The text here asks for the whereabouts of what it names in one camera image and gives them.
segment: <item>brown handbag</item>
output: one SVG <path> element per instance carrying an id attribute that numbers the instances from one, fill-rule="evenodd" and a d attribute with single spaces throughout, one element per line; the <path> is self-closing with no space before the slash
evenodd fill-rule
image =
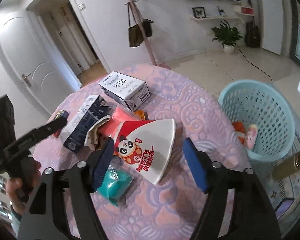
<path id="1" fill-rule="evenodd" d="M 131 27 L 131 23 L 130 23 L 130 3 L 128 3 L 127 5 L 128 5 L 128 18 L 129 18 L 129 29 L 128 29 L 129 46 L 135 48 L 135 47 L 140 46 L 140 44 L 144 41 L 144 38 L 142 36 L 142 32 L 140 30 L 140 27 L 136 22 L 136 19 L 134 17 L 133 12 L 132 12 L 132 16 L 133 16 L 133 19 L 134 19 L 134 22 L 136 23 L 136 25 Z"/>
<path id="2" fill-rule="evenodd" d="M 136 6 L 137 12 L 142 20 L 142 26 L 143 29 L 145 30 L 145 34 L 147 37 L 151 37 L 152 36 L 152 27 L 151 24 L 154 23 L 154 21 L 151 21 L 149 19 L 144 19 L 142 14 L 139 11 L 139 8 Z"/>

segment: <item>sleeve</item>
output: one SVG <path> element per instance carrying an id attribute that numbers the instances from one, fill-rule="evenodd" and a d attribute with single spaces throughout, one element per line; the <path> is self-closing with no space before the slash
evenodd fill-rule
<path id="1" fill-rule="evenodd" d="M 11 212 L 12 212 L 12 229 L 16 233 L 16 236 L 18 237 L 18 231 L 20 226 L 21 217 L 15 210 L 13 209 L 13 206 L 11 205 Z"/>

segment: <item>picture frame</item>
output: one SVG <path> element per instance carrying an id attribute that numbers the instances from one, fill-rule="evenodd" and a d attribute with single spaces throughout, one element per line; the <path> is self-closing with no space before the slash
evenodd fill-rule
<path id="1" fill-rule="evenodd" d="M 193 16 L 196 19 L 206 18 L 206 11 L 204 7 L 193 7 L 192 8 Z"/>

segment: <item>human hand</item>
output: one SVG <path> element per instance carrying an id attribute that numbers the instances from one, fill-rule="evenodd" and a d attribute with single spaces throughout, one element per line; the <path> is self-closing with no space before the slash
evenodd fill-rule
<path id="1" fill-rule="evenodd" d="M 39 171 L 39 169 L 41 168 L 41 163 L 36 161 L 34 158 L 32 159 L 33 159 L 33 165 L 35 167 L 35 173 L 33 175 L 33 180 L 32 180 L 32 187 L 35 187 L 38 184 L 39 179 L 41 177 L 41 173 Z M 17 212 L 19 215 L 22 216 L 23 212 L 26 209 L 26 203 L 23 203 L 18 198 L 17 190 L 21 189 L 21 187 L 22 187 L 22 180 L 20 178 L 11 178 L 7 182 L 6 192 L 12 202 L 13 209 L 15 210 L 15 212 Z"/>

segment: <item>teal object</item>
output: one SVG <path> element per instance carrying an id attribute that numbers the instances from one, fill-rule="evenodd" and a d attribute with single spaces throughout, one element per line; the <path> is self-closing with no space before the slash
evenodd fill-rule
<path id="1" fill-rule="evenodd" d="M 271 86 L 255 80 L 239 80 L 226 86 L 219 104 L 231 122 L 240 121 L 246 130 L 250 124 L 259 127 L 251 159 L 275 162 L 293 145 L 295 123 L 289 104 Z"/>
<path id="2" fill-rule="evenodd" d="M 129 187 L 132 179 L 133 177 L 130 173 L 119 171 L 109 166 L 102 185 L 97 189 L 97 192 L 108 199 L 112 205 L 118 206 L 118 200 Z"/>

